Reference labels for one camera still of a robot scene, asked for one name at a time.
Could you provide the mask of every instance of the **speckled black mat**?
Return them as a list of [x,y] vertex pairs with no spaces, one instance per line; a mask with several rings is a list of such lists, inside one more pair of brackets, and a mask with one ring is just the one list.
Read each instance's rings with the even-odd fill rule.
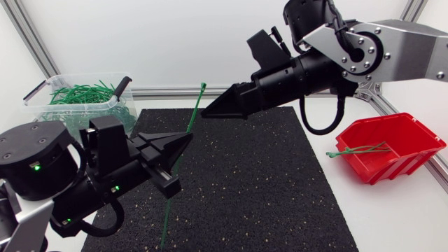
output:
[[[192,109],[143,110],[134,132],[184,132]],[[249,120],[202,119],[179,169],[166,251],[357,251],[321,166],[291,107]],[[166,199],[150,182],[120,198],[118,233],[83,251],[160,250]],[[114,214],[98,211],[106,227]]]

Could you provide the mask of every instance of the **red bin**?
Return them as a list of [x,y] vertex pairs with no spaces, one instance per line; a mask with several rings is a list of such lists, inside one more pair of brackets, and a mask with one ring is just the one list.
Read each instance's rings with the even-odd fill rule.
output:
[[342,155],[364,183],[415,172],[447,144],[408,113],[357,120],[336,137],[339,151],[346,147],[389,147],[389,152]]

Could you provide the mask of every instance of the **green zip tie bundle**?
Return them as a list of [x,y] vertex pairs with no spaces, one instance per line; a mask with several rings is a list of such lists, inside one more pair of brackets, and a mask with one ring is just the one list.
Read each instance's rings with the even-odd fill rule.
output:
[[359,146],[356,148],[345,148],[345,151],[342,152],[338,152],[338,153],[330,153],[327,152],[326,155],[330,156],[330,158],[334,158],[337,157],[339,155],[344,155],[344,154],[359,154],[359,153],[377,153],[377,152],[389,152],[391,151],[390,148],[388,147],[381,147],[382,145],[384,145],[386,142],[382,142],[376,146]]
[[[108,102],[112,98],[115,88],[112,83],[108,87],[103,81],[98,81],[101,85],[74,85],[72,88],[62,87],[58,89],[50,94],[52,95],[50,105],[98,104]],[[137,119],[130,113],[124,97],[121,97],[120,102],[114,107],[106,110],[47,112],[41,116],[41,119],[44,121],[62,121],[70,134],[79,140],[79,129],[88,127],[91,118],[109,115],[118,118],[123,123],[126,132],[131,132],[134,129]]]
[[[191,115],[191,119],[190,119],[190,123],[188,123],[188,127],[187,127],[187,133],[191,132],[191,128],[193,127],[193,123],[195,121],[196,118],[196,113],[197,113],[197,107],[199,106],[199,101],[201,100],[202,94],[205,91],[205,87],[207,86],[206,83],[201,83],[201,92],[199,93],[199,97],[197,98],[196,101],[196,106],[195,109],[193,110],[193,114]],[[179,171],[179,165],[182,162],[182,156],[180,156],[176,163],[174,164],[174,168],[173,168],[173,176],[176,176],[178,171]],[[167,200],[167,207],[165,208],[165,218],[164,218],[164,222],[163,222],[163,231],[162,231],[162,241],[160,242],[160,248],[163,249],[163,246],[165,245],[165,238],[167,236],[167,226],[168,226],[168,217],[169,217],[169,210],[171,209],[171,199]]]
[[111,87],[107,87],[101,80],[98,84],[90,85],[74,85],[73,88],[63,87],[50,94],[53,98],[50,105],[54,104],[93,104],[107,102],[113,96],[115,88],[111,83]]

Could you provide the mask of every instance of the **plastic container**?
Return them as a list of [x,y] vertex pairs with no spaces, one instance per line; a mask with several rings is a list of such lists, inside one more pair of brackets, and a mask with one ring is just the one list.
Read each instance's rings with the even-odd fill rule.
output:
[[359,146],[389,147],[390,152],[342,155],[364,183],[375,184],[415,172],[447,144],[408,113],[357,120],[336,137],[339,151]]
[[[127,134],[134,129],[137,121],[132,91],[132,81],[126,73],[89,73],[58,75],[39,84],[24,99],[23,111],[33,113],[40,121],[61,120],[70,134],[79,140],[79,129],[89,127],[89,119],[113,115],[120,119]],[[49,105],[51,95],[60,88],[73,88],[75,85],[101,85],[101,80],[108,88],[110,84],[115,92],[108,101],[91,104],[55,104]]]

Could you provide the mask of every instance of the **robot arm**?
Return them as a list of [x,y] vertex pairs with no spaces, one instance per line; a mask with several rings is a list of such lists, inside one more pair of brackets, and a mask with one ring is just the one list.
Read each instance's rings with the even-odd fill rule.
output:
[[[291,57],[277,29],[277,45],[264,31],[247,42],[260,65],[251,82],[230,87],[202,112],[204,118],[245,118],[300,99],[302,120],[314,134],[333,131],[344,115],[345,97],[358,83],[429,78],[448,81],[448,34],[401,20],[343,21],[333,0],[290,0],[283,11],[300,55]],[[337,115],[326,129],[313,129],[305,96],[330,89]]]
[[[80,131],[83,146],[60,121],[31,122],[0,134],[0,251],[44,251],[50,222],[61,237],[80,231],[114,234],[124,221],[117,200],[151,180],[165,197],[181,191],[171,167],[191,133],[143,134],[128,139],[113,116],[93,118]],[[76,165],[68,146],[80,155]],[[83,219],[111,204],[116,221],[100,229]]]

